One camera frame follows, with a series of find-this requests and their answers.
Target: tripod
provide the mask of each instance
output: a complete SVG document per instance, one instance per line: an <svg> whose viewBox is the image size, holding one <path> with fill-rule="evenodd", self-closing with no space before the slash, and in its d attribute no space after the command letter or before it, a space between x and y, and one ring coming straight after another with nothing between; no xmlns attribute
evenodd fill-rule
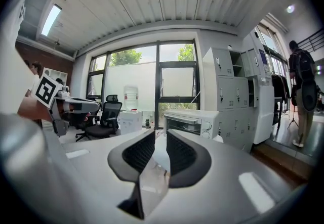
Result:
<svg viewBox="0 0 324 224"><path fill-rule="evenodd" d="M294 106L293 119L292 119L292 121L289 123L287 129L289 129L290 125L291 125L293 122L294 122L294 123L297 125L297 127L298 127L298 124L297 124L297 122L295 121L295 107L296 107L296 106Z"/></svg>

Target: oven knob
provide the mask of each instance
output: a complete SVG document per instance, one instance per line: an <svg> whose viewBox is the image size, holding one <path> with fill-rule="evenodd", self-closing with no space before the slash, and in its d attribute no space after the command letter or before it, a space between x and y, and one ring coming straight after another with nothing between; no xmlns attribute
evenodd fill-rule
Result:
<svg viewBox="0 0 324 224"><path fill-rule="evenodd" d="M209 134L208 131L204 131L204 132L201 134L201 136L202 136L203 138L205 138L205 139L210 139L210 137L211 137L211 135Z"/></svg>
<svg viewBox="0 0 324 224"><path fill-rule="evenodd" d="M210 122L207 122L207 121L205 121L205 122L203 122L202 123L202 129L211 129L212 128L212 125L211 125L211 123Z"/></svg>

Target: white box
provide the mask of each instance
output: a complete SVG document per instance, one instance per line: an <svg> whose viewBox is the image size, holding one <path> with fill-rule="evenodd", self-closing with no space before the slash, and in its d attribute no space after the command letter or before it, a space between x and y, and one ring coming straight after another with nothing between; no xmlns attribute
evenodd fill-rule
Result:
<svg viewBox="0 0 324 224"><path fill-rule="evenodd" d="M120 117L120 133L128 134L142 129L142 111L121 112Z"/></svg>

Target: brown wall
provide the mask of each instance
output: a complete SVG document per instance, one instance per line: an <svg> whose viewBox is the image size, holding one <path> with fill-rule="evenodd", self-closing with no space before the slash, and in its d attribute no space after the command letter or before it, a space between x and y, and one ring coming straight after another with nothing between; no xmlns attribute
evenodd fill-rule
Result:
<svg viewBox="0 0 324 224"><path fill-rule="evenodd" d="M45 68L50 68L67 73L68 75L66 84L70 85L73 70L72 61L63 59L61 57L55 56L48 52L44 52L42 50L20 42L16 42L16 49L19 52L20 56L23 58L23 60L28 60L30 65L33 62L38 61Z"/></svg>

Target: sneaker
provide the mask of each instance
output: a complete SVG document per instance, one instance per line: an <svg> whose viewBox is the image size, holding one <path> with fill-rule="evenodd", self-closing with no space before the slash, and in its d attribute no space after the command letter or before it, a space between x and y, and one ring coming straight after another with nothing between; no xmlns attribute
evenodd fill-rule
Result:
<svg viewBox="0 0 324 224"><path fill-rule="evenodd" d="M299 147L299 148L304 147L304 144L302 144L302 143L297 143L296 140L293 140L293 144L294 144L295 146Z"/></svg>

